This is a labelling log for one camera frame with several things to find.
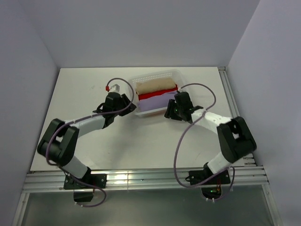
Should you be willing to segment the white plastic basket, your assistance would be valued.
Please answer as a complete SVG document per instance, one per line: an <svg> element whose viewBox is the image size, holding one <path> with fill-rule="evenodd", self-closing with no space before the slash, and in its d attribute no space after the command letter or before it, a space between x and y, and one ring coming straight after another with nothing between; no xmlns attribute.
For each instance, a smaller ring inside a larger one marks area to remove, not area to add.
<svg viewBox="0 0 301 226"><path fill-rule="evenodd" d="M139 117L165 110L168 101L183 86L182 73L176 69L138 75L128 82L132 86L128 90L136 105L135 115Z"/></svg>

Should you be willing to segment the beige t shirt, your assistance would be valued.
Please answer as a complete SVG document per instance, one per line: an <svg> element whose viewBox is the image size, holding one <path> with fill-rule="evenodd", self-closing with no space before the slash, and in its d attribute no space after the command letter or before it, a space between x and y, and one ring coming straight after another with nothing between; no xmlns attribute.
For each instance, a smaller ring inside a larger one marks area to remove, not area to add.
<svg viewBox="0 0 301 226"><path fill-rule="evenodd" d="M176 83L172 78L153 79L136 84L136 92L138 95L152 93L161 90L174 89Z"/></svg>

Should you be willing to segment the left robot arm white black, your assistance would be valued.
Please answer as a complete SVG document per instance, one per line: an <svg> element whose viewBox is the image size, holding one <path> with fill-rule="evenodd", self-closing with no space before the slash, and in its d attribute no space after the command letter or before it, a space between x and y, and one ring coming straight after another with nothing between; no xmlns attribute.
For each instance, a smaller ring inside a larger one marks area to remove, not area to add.
<svg viewBox="0 0 301 226"><path fill-rule="evenodd" d="M97 180L91 175L91 169L75 156L78 138L108 127L114 122L115 117L125 116L135 109L136 105L126 94L109 92L105 101L91 116L74 121L53 119L38 144L37 152L74 177L79 187L95 186Z"/></svg>

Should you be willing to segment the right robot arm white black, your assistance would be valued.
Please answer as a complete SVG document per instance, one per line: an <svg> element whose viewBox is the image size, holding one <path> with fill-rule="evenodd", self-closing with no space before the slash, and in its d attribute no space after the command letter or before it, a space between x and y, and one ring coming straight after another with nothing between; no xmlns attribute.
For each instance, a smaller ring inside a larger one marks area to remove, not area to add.
<svg viewBox="0 0 301 226"><path fill-rule="evenodd" d="M177 175L177 157L184 136L193 126L200 126L215 133L218 137L220 152L212 160L205 163L200 171L200 176L194 177L197 182L191 187L207 182L215 183L219 179L220 173L257 149L256 141L245 119L240 116L230 118L210 112L215 103L216 97L207 108L199 105L194 106L186 91L177 92L174 98L168 101L164 117L189 124L180 136L173 161L175 179L182 186L185 185L180 182Z"/></svg>

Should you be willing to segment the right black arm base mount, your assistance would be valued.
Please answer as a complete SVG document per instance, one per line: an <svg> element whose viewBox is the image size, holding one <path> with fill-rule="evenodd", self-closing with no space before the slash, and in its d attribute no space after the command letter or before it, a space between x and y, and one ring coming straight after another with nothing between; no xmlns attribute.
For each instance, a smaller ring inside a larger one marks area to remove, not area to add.
<svg viewBox="0 0 301 226"><path fill-rule="evenodd" d="M191 170L189 175L185 178L186 182L190 185L195 185L200 183L210 177L211 174L206 174L204 170ZM229 172L227 170L223 171L219 175L208 180L204 185L210 185L211 187L202 187L201 192L205 198L217 199L222 195L222 185L230 185L231 179Z"/></svg>

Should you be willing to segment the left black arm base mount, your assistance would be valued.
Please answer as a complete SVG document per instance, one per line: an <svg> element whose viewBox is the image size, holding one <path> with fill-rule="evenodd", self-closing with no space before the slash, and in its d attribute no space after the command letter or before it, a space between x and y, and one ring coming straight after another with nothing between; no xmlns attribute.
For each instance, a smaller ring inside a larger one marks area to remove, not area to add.
<svg viewBox="0 0 301 226"><path fill-rule="evenodd" d="M89 174L84 176L82 179L78 179L72 175L66 175L63 189L73 191L73 200L76 205L85 208L92 208L105 202L107 198L107 194L104 191L106 182L106 174ZM90 204L94 198L96 190L103 193L103 199L99 203Z"/></svg>

